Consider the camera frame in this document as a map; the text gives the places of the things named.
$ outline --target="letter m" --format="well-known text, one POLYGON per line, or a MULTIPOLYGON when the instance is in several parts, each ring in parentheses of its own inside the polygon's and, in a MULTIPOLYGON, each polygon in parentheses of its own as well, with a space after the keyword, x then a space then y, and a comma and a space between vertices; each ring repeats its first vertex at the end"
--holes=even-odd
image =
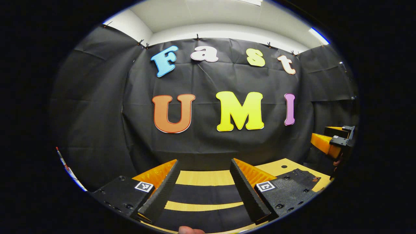
POLYGON ((224 91, 217 93, 216 97, 221 101, 221 123, 217 126, 219 132, 229 132, 234 129, 231 117, 239 130, 244 126, 248 130, 262 129, 264 123, 261 120, 261 99, 263 95, 259 92, 250 92, 241 106, 233 92, 224 91))

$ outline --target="black fabric backdrop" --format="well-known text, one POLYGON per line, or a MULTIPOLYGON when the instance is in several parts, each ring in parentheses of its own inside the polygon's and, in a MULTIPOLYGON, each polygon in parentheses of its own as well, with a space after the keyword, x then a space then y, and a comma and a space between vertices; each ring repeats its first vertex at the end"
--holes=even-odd
POLYGON ((202 38, 144 49, 126 34, 97 27, 69 54, 50 100, 51 127, 67 164, 88 190, 123 174, 134 176, 172 159, 182 170, 226 170, 236 157, 252 165, 288 158, 330 174, 332 161, 310 144, 325 126, 357 125, 351 97, 356 88, 331 45, 298 56, 255 42, 202 38), (175 45, 175 69, 158 78, 150 58, 175 45), (197 46, 218 50, 217 62, 194 61, 197 46), (251 66, 245 51, 263 53, 264 67, 251 66), (292 61, 286 73, 277 57, 292 61), (220 100, 232 91, 241 104, 249 92, 263 94, 263 129, 218 132, 220 100), (284 94, 293 93, 295 124, 284 125, 284 94), (159 131, 151 99, 170 95, 169 121, 180 120, 180 94, 194 94, 190 127, 179 134, 159 131))

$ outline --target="black stripe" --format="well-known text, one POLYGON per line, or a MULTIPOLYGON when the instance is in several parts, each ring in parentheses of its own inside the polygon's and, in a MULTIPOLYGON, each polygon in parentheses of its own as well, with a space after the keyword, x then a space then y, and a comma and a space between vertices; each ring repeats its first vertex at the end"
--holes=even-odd
POLYGON ((169 201, 213 205, 241 202, 242 200, 235 185, 195 186, 175 184, 169 201))
POLYGON ((244 206, 241 205, 200 212, 165 209, 153 225, 172 231, 177 231, 180 226, 189 226, 201 229, 205 233, 213 233, 238 229, 252 223, 244 206))

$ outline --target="clip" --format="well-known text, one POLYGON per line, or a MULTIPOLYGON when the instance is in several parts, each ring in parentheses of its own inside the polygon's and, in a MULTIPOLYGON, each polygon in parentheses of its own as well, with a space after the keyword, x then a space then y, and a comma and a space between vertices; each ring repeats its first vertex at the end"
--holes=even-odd
POLYGON ((110 23, 108 23, 107 25, 104 25, 104 27, 107 27, 109 24, 111 24, 113 21, 111 21, 110 23))

